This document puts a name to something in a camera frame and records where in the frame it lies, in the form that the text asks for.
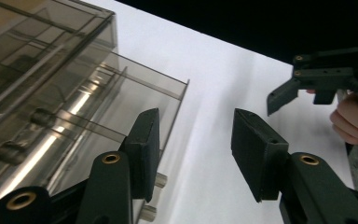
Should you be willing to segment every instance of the human hand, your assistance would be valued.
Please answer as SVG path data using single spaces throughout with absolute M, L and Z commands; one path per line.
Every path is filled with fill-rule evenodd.
M 358 95 L 352 93 L 341 101 L 330 115 L 330 120 L 341 138 L 349 144 L 358 145 Z

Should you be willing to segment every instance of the black background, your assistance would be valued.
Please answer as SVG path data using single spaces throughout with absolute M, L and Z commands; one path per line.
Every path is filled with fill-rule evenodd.
M 358 0 L 118 1 L 286 63 L 358 47 Z

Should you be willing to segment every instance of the white table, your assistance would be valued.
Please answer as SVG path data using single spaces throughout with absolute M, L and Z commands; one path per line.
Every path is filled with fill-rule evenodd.
M 267 95 L 290 78 L 290 64 L 116 1 L 89 2 L 117 13 L 119 54 L 190 80 L 158 168 L 168 184 L 154 223 L 282 223 L 278 202 L 256 203 L 231 156 L 234 108 L 255 112 L 289 142 L 290 152 L 324 158 L 352 186 L 344 143 L 328 118 L 334 105 L 313 105 L 312 96 L 301 91 L 267 117 Z

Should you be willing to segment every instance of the black mechanical arm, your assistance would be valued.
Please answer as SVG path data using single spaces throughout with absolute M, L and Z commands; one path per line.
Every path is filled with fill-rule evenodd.
M 256 114 L 236 109 L 231 150 L 257 202 L 277 200 L 286 224 L 358 224 L 358 192 L 329 165 L 289 144 Z
M 337 90 L 358 93 L 358 48 L 297 55 L 292 77 L 267 99 L 268 114 L 297 98 L 298 90 L 315 90 L 314 104 L 329 105 Z
M 139 115 L 118 151 L 94 160 L 88 179 L 52 197 L 26 187 L 2 198 L 0 224 L 132 223 L 132 199 L 152 199 L 158 161 L 155 108 Z

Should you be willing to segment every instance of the bolt hole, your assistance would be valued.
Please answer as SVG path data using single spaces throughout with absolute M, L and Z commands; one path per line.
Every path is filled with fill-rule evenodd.
M 103 157 L 103 163 L 110 164 L 120 160 L 120 157 L 116 154 L 109 154 Z
M 345 224 L 358 224 L 358 221 L 352 218 L 345 219 Z
M 308 165 L 318 165 L 319 161 L 311 156 L 302 156 L 300 160 Z
M 272 144 L 278 144 L 279 143 L 278 140 L 276 140 L 276 139 L 270 139 L 269 142 L 272 143 Z
M 92 222 L 92 224 L 108 224 L 108 223 L 109 223 L 109 217 L 107 216 L 96 217 L 94 219 L 94 222 Z
M 22 209 L 29 204 L 31 204 L 36 199 L 36 194 L 29 191 L 23 192 L 14 196 L 10 201 L 7 203 L 7 209 L 9 210 L 19 210 Z

